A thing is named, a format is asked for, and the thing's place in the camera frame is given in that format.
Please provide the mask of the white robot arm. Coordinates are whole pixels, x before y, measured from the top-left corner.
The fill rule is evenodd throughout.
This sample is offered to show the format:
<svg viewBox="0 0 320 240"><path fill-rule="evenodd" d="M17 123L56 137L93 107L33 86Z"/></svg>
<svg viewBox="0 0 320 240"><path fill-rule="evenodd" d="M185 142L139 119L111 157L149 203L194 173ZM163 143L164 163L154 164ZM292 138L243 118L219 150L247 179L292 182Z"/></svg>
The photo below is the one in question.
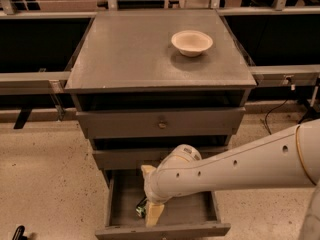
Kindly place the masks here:
<svg viewBox="0 0 320 240"><path fill-rule="evenodd" d="M203 159L190 145L177 146L157 167L143 165L145 225L157 224L164 204L211 190L298 188L320 180L320 120L299 124Z"/></svg>

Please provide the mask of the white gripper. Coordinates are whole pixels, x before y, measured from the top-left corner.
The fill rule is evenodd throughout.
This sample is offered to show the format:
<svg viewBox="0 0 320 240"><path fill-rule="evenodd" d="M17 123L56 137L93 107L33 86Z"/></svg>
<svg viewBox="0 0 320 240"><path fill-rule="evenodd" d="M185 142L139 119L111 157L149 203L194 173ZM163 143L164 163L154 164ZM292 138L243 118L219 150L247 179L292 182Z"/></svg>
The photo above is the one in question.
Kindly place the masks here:
<svg viewBox="0 0 320 240"><path fill-rule="evenodd" d="M142 165L141 171L144 178L144 192L149 202L146 204L145 225L153 227L157 224L163 210L164 203L172 198L172 195L160 190L156 178L153 175L154 166Z"/></svg>

